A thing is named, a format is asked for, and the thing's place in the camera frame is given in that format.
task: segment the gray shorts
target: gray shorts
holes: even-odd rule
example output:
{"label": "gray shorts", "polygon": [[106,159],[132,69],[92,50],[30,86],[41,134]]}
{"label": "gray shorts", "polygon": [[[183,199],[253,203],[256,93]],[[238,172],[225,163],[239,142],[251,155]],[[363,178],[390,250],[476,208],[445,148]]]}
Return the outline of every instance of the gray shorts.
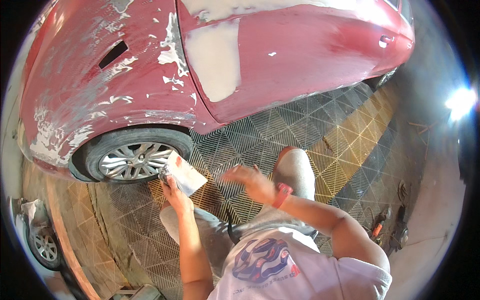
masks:
{"label": "gray shorts", "polygon": [[[305,151],[292,149],[286,152],[277,162],[272,179],[275,184],[283,182],[289,185],[293,189],[293,195],[314,201],[315,175]],[[212,271],[216,276],[221,277],[223,263],[233,247],[233,242],[227,233],[227,223],[200,208],[195,208],[194,215]],[[168,234],[178,244],[178,218],[172,206],[160,212],[160,220]],[[258,230],[278,227],[296,229],[312,238],[316,235],[314,228],[270,205],[264,205],[249,222],[232,225],[233,231],[236,236],[240,236],[240,239]]]}

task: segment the white t-shirt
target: white t-shirt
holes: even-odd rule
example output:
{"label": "white t-shirt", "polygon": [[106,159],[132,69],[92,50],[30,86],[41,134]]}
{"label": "white t-shirt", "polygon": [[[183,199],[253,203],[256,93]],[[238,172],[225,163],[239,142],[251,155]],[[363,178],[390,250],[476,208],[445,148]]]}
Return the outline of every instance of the white t-shirt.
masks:
{"label": "white t-shirt", "polygon": [[327,257],[310,237],[280,227],[235,245],[208,299],[383,299],[391,282],[392,276],[375,265]]}

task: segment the red wristband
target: red wristband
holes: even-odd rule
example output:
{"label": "red wristband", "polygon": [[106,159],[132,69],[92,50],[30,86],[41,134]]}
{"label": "red wristband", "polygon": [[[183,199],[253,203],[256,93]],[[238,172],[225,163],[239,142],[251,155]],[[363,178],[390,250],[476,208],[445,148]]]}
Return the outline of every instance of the red wristband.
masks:
{"label": "red wristband", "polygon": [[288,185],[282,182],[279,182],[276,188],[278,189],[278,193],[276,194],[276,198],[272,206],[278,209],[283,204],[283,202],[288,197],[288,195],[290,195],[293,192],[293,188],[289,187]]}

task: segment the red car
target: red car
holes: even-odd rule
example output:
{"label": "red car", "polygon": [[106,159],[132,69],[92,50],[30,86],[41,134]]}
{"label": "red car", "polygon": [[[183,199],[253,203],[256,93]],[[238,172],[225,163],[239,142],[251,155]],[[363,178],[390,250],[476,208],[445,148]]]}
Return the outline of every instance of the red car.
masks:
{"label": "red car", "polygon": [[67,179],[156,177],[172,150],[376,77],[414,48],[408,0],[59,0],[30,49],[19,145]]}

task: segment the door handle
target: door handle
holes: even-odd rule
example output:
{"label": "door handle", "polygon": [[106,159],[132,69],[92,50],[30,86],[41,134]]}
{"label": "door handle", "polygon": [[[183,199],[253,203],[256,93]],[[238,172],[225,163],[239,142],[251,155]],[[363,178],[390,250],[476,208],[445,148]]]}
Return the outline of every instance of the door handle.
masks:
{"label": "door handle", "polygon": [[390,43],[390,42],[393,42],[394,38],[395,38],[395,37],[389,37],[389,36],[386,36],[386,35],[382,35],[382,36],[380,37],[380,41],[388,44],[388,43]]}

